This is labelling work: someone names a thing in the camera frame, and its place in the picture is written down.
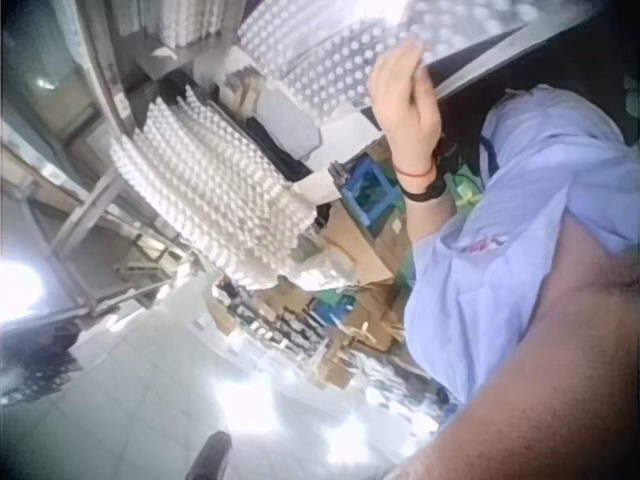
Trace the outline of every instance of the wrist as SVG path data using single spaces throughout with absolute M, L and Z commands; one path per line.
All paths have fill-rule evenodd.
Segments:
M 423 193 L 429 185 L 431 185 L 436 177 L 438 176 L 438 172 L 435 167 L 431 169 L 431 171 L 422 177 L 406 177 L 401 173 L 396 173 L 396 177 L 398 179 L 398 183 L 409 193 Z

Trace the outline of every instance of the metal shelf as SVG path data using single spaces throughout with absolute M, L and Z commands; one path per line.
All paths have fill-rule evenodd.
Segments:
M 220 45 L 225 45 L 225 42 L 227 41 L 221 35 L 216 34 L 187 47 L 172 49 L 165 47 L 161 42 L 142 31 L 132 33 L 123 39 L 125 48 L 140 68 L 153 80 L 159 80 L 167 73 L 185 66 L 203 53 Z M 175 58 L 171 56 L 154 56 L 153 52 L 161 48 L 173 52 Z

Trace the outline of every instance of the skin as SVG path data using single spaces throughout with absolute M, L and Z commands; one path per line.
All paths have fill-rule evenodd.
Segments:
M 440 110 L 429 74 L 420 64 L 422 44 L 409 40 L 382 55 L 369 77 L 373 113 L 384 130 L 398 181 L 412 193 L 424 192 L 436 177 L 433 150 L 442 133 Z M 414 178 L 411 175 L 424 176 Z M 449 192 L 428 202 L 405 198 L 411 243 L 437 232 L 455 213 Z
M 419 43 L 406 42 L 370 78 L 393 162 L 408 172 L 429 169 L 441 130 L 421 54 Z M 419 192 L 433 178 L 399 181 Z M 414 244 L 450 218 L 450 202 L 406 200 Z M 639 266 L 637 249 L 609 256 L 565 216 L 522 343 L 451 424 L 388 478 L 584 479 L 618 465 L 637 440 Z

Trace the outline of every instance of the metal rack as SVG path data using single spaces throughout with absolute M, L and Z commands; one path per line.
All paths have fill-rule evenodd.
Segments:
M 152 80 L 157 80 L 171 71 L 187 67 L 196 57 L 214 47 L 218 50 L 230 47 L 235 42 L 236 31 L 244 15 L 245 3 L 244 0 L 228 2 L 231 7 L 225 13 L 221 34 L 183 49 L 175 49 L 174 57 L 153 56 L 153 52 L 161 45 L 141 31 L 131 33 L 121 39 L 122 45 L 129 49 L 128 53 L 137 65 Z M 114 35 L 117 33 L 115 33 L 113 5 L 109 0 L 98 2 L 75 0 L 66 2 L 65 8 L 71 23 L 70 29 L 77 39 L 76 47 L 79 51 L 82 69 L 100 113 L 114 134 L 131 134 L 136 125 L 132 107 L 118 70 L 117 51 L 114 43 Z M 458 72 L 453 73 L 438 86 L 436 94 L 441 98 L 453 95 L 501 65 L 534 49 L 545 40 L 586 21 L 594 13 L 596 13 L 595 10 L 576 4 L 563 7 L 561 11 L 541 16 L 537 21 L 513 32 Z M 81 185 L 45 159 L 42 159 L 39 165 L 31 166 L 47 178 L 51 176 L 51 172 L 55 172 L 58 178 L 57 184 L 75 191 L 81 200 L 81 204 L 69 215 L 50 244 L 38 226 L 26 199 L 23 202 L 24 214 L 33 226 L 34 234 L 41 244 L 43 254 L 48 256 L 60 282 L 64 284 L 65 290 L 70 292 L 70 296 L 75 299 L 76 303 L 76 306 L 67 312 L 52 313 L 49 315 L 49 320 L 70 318 L 86 314 L 89 311 L 99 313 L 113 307 L 118 302 L 135 298 L 136 295 L 144 295 L 166 283 L 160 282 L 145 286 L 137 290 L 134 289 L 133 292 L 124 289 L 121 292 L 109 292 L 98 296 L 83 288 L 82 280 L 70 272 L 64 264 L 70 253 L 101 218 L 108 217 L 119 225 L 119 233 L 134 240 L 133 244 L 141 238 L 149 238 L 162 245 L 163 251 L 158 255 L 158 260 L 169 250 L 182 253 L 184 251 L 175 244 L 176 237 L 163 235 L 153 227 L 142 225 L 113 205 L 113 202 L 126 188 L 124 181 L 113 167 L 106 171 L 90 192 L 87 192 Z M 35 318 L 28 320 L 29 322 L 44 321 Z

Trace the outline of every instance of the cardboard box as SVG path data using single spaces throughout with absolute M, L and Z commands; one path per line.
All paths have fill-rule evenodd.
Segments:
M 361 229 L 341 202 L 332 204 L 329 222 L 322 230 L 323 238 L 340 248 L 355 264 L 358 284 L 390 281 L 395 270 L 376 253 L 374 239 Z
M 353 378 L 353 373 L 345 368 L 340 362 L 332 362 L 323 359 L 318 364 L 318 378 L 338 388 L 346 388 Z
M 391 346 L 393 337 L 382 324 L 383 313 L 384 311 L 372 313 L 362 303 L 356 301 L 353 310 L 342 322 L 342 326 L 349 335 L 365 345 L 385 352 Z
M 238 328 L 238 323 L 236 320 L 229 315 L 227 309 L 218 302 L 212 295 L 203 295 L 204 303 L 207 306 L 207 311 L 213 321 L 218 327 L 218 331 L 222 333 L 225 337 L 231 335 L 236 328 Z
M 406 219 L 394 212 L 374 240 L 374 250 L 394 274 L 400 270 L 404 258 L 411 250 Z
M 279 277 L 275 287 L 259 291 L 256 298 L 277 315 L 284 307 L 294 312 L 302 311 L 313 299 L 313 294 L 302 290 L 286 278 Z

